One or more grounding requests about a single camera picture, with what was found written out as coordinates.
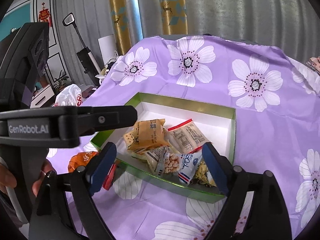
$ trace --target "drawer handle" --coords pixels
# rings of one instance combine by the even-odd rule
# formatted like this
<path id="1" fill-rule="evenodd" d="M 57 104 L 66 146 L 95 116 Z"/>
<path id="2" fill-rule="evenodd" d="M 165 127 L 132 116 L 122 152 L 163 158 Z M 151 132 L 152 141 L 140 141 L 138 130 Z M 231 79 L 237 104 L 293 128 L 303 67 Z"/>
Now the drawer handle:
<path id="1" fill-rule="evenodd" d="M 43 98 L 41 98 L 41 99 L 38 101 L 38 103 L 36 103 L 35 105 L 37 106 L 39 103 L 41 103 L 41 101 L 42 101 L 43 99 L 45 99 L 45 96 L 44 96 Z"/>

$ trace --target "gold curtain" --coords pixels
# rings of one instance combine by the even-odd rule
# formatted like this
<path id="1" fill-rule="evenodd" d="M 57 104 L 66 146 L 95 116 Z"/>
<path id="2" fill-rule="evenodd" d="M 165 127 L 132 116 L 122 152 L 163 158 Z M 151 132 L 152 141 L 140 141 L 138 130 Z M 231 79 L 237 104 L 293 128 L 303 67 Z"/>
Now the gold curtain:
<path id="1" fill-rule="evenodd" d="M 124 55 L 131 48 L 125 0 L 110 0 L 110 9 L 118 53 Z"/>
<path id="2" fill-rule="evenodd" d="M 159 0 L 164 34 L 188 34 L 185 0 Z"/>

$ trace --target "cardboard box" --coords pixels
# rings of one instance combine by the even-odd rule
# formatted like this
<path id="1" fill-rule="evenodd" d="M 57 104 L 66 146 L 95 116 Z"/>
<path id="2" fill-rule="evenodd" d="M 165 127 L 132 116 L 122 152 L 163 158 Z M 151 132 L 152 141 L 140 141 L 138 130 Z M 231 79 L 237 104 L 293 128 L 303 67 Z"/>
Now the cardboard box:
<path id="1" fill-rule="evenodd" d="M 138 112 L 138 121 L 165 118 L 165 128 L 169 128 L 192 119 L 200 131 L 213 143 L 220 155 L 233 163 L 235 149 L 235 109 L 168 96 L 137 93 L 126 105 L 134 106 Z M 224 196 L 216 187 L 203 185 L 185 186 L 177 176 L 158 178 L 150 174 L 147 164 L 132 158 L 128 153 L 122 135 L 132 128 L 102 131 L 97 133 L 91 143 L 101 150 L 109 141 L 117 146 L 119 167 L 134 176 L 155 186 L 189 198 L 214 203 Z"/>

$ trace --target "deer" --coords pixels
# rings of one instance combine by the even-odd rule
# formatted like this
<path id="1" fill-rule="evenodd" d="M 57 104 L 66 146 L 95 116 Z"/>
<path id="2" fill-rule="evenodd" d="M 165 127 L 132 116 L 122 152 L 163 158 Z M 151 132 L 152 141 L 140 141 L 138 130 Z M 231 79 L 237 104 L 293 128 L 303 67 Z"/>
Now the deer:
<path id="1" fill-rule="evenodd" d="M 118 25 L 119 26 L 119 20 L 121 18 L 121 15 L 119 15 L 119 17 L 115 16 L 115 25 Z"/>
<path id="2" fill-rule="evenodd" d="M 169 5 L 169 3 L 170 3 L 170 2 L 167 2 L 167 1 L 164 2 L 164 5 L 162 6 L 162 8 L 163 8 L 164 14 L 166 14 L 166 11 L 169 11 L 169 12 L 170 12 L 169 15 L 172 15 L 172 9 L 171 9 L 170 7 L 166 7 L 166 6 Z"/>

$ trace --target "floral tablecloth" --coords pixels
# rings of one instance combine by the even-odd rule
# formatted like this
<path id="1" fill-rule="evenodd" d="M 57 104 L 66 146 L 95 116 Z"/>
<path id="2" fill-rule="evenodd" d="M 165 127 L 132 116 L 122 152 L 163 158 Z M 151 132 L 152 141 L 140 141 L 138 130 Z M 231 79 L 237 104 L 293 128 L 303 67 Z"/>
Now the floral tablecloth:
<path id="1" fill-rule="evenodd" d="M 123 105 L 141 91 L 235 107 L 234 164 L 274 173 L 295 237 L 320 203 L 319 84 L 316 73 L 276 47 L 213 36 L 153 37 L 120 57 L 83 106 Z M 50 149 L 48 159 L 58 173 L 68 172 L 73 155 L 93 150 L 90 138 L 83 137 L 74 149 Z M 252 196 L 247 194 L 237 232 L 243 230 Z M 224 203 L 179 196 L 127 172 L 93 199 L 119 240 L 204 239 Z M 85 235 L 71 195 L 68 201 L 76 228 Z"/>

